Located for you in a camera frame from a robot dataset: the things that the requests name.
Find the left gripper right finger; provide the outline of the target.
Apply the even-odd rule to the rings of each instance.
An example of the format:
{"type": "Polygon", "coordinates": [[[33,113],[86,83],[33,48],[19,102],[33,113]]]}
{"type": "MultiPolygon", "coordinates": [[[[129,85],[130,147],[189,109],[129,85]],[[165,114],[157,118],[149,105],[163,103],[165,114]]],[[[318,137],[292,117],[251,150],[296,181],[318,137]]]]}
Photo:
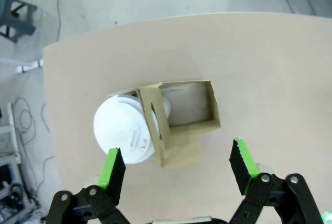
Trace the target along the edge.
{"type": "Polygon", "coordinates": [[[285,179],[261,172],[242,139],[234,139],[229,162],[240,193],[245,196],[230,223],[256,223],[262,209],[271,206],[281,223],[323,223],[313,195],[301,174],[285,179]]]}

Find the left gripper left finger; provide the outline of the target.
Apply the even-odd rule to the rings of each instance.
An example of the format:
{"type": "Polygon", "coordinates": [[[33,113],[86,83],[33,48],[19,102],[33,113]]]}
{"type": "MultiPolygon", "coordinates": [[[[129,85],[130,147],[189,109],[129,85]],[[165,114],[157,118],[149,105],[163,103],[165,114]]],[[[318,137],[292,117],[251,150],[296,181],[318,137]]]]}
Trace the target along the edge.
{"type": "Polygon", "coordinates": [[[112,148],[107,154],[102,172],[95,185],[82,188],[77,194],[58,191],[51,202],[48,223],[129,223],[117,208],[126,166],[121,150],[112,148]]]}

